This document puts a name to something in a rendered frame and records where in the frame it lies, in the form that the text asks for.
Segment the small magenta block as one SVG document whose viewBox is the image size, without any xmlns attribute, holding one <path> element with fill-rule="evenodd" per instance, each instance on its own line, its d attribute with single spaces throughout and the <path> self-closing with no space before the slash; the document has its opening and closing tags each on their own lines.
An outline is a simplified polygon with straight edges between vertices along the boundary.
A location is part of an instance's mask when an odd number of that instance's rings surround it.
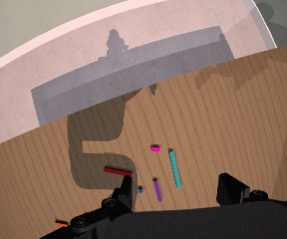
<svg viewBox="0 0 287 239">
<path fill-rule="evenodd" d="M 159 151 L 159 146 L 152 146 L 151 151 Z"/>
</svg>

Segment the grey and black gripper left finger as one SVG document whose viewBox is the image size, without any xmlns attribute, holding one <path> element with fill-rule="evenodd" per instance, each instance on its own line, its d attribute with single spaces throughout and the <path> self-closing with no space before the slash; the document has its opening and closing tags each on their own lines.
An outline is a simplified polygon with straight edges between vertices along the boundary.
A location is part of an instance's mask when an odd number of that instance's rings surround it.
<svg viewBox="0 0 287 239">
<path fill-rule="evenodd" d="M 118 195 L 119 194 L 119 195 Z M 133 178 L 125 175 L 121 188 L 115 188 L 102 207 L 74 217 L 70 225 L 61 227 L 39 239 L 103 239 L 107 227 L 120 215 L 132 213 Z"/>
</svg>

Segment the red rod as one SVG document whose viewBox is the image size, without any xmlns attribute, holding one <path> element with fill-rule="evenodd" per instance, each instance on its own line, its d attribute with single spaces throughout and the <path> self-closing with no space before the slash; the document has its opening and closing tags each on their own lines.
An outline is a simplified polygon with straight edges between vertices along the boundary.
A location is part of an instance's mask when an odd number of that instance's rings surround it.
<svg viewBox="0 0 287 239">
<path fill-rule="evenodd" d="M 110 173 L 115 173 L 115 174 L 120 174 L 120 175 L 132 175 L 131 171 L 111 168 L 111 167 L 107 167 L 107 166 L 104 167 L 104 171 L 105 172 L 110 172 Z"/>
</svg>

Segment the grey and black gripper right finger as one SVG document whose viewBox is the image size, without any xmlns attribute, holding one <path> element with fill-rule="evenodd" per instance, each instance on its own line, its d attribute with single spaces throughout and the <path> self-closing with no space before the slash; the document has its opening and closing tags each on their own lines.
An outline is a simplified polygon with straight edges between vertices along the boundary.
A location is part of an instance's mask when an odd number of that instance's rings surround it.
<svg viewBox="0 0 287 239">
<path fill-rule="evenodd" d="M 220 173 L 216 201 L 221 205 L 232 205 L 253 201 L 275 201 L 287 207 L 287 201 L 269 199 L 268 194 L 262 190 L 252 190 L 250 187 L 234 178 L 228 173 Z"/>
</svg>

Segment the turquoise rod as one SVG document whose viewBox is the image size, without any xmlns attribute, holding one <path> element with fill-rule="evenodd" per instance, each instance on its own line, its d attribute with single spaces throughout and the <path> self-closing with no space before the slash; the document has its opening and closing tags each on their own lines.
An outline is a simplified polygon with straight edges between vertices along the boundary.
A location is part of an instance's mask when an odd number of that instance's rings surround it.
<svg viewBox="0 0 287 239">
<path fill-rule="evenodd" d="M 169 151 L 169 157 L 170 157 L 170 161 L 171 161 L 171 165 L 172 165 L 172 170 L 173 170 L 173 174 L 174 174 L 176 187 L 177 188 L 181 188 L 180 181 L 179 181 L 179 176 L 178 176 L 178 172 L 177 172 L 177 167 L 176 167 L 176 163 L 175 163 L 175 158 L 174 158 L 174 154 L 173 154 L 173 150 Z"/>
</svg>

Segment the purple rod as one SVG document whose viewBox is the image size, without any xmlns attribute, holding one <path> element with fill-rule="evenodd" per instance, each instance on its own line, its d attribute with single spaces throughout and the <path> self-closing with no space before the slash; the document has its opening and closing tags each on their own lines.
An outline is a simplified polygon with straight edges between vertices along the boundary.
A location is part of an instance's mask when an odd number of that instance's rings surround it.
<svg viewBox="0 0 287 239">
<path fill-rule="evenodd" d="M 157 179 L 153 180 L 153 184 L 154 184 L 154 188 L 155 188 L 155 192 L 156 192 L 156 195 L 157 195 L 158 202 L 160 202 L 160 201 L 162 201 L 162 199 L 161 199 L 161 195 L 160 195 Z"/>
</svg>

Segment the orange rod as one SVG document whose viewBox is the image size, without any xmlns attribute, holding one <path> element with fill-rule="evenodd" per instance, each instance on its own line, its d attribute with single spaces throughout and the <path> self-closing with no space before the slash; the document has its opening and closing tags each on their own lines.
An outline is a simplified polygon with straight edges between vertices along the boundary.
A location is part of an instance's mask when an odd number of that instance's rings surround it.
<svg viewBox="0 0 287 239">
<path fill-rule="evenodd" d="M 62 221 L 55 221 L 55 225 L 57 225 L 57 226 L 65 226 L 65 227 L 67 227 L 67 226 L 69 226 L 69 223 L 68 222 L 62 222 Z"/>
</svg>

